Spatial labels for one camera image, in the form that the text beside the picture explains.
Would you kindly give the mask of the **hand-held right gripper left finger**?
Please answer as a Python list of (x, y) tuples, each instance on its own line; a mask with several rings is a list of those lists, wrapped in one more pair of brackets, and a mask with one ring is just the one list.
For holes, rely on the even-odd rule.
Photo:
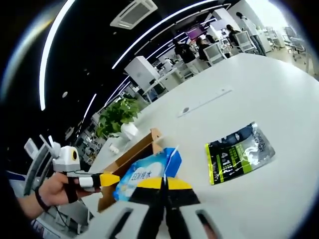
[(130, 199), (118, 201), (95, 217), (78, 239), (154, 239), (164, 214), (166, 178), (140, 182)]

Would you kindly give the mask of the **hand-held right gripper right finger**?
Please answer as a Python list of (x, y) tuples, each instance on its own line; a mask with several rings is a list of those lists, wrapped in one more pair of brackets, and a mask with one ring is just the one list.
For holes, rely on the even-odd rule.
[(187, 182), (165, 177), (166, 225), (172, 239), (222, 239), (209, 207), (201, 203)]

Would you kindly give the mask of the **person's left hand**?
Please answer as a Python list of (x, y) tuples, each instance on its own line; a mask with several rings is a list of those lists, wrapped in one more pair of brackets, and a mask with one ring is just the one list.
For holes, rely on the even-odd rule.
[(38, 189), (38, 194), (45, 206), (59, 206), (71, 203), (65, 185), (69, 185), (68, 177), (62, 173), (54, 173), (46, 179)]

